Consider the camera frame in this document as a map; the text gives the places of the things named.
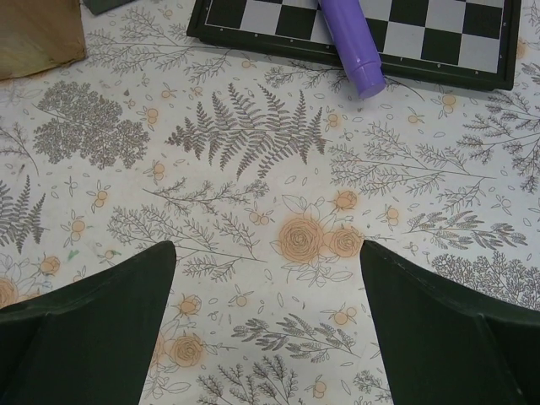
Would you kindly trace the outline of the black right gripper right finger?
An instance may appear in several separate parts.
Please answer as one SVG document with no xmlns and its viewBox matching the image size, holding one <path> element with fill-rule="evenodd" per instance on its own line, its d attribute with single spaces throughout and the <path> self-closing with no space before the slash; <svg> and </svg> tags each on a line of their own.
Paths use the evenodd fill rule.
<svg viewBox="0 0 540 405">
<path fill-rule="evenodd" d="M 537 404 L 539 313 L 367 241 L 360 266 L 395 404 Z"/>
</svg>

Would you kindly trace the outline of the brown cardboard express box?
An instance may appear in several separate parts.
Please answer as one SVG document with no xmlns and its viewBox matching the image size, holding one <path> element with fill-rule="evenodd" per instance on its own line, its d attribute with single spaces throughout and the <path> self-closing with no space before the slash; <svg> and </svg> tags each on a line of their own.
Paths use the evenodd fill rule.
<svg viewBox="0 0 540 405">
<path fill-rule="evenodd" d="M 34 75 L 86 56 L 78 1 L 1 1 L 2 80 Z"/>
</svg>

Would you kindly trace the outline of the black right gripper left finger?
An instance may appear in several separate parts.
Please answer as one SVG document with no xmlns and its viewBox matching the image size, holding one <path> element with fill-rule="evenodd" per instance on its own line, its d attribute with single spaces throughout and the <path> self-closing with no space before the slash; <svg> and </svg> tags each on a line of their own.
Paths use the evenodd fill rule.
<svg viewBox="0 0 540 405">
<path fill-rule="evenodd" d="M 137 404 L 176 269 L 161 241 L 1 310 L 3 404 Z"/>
</svg>

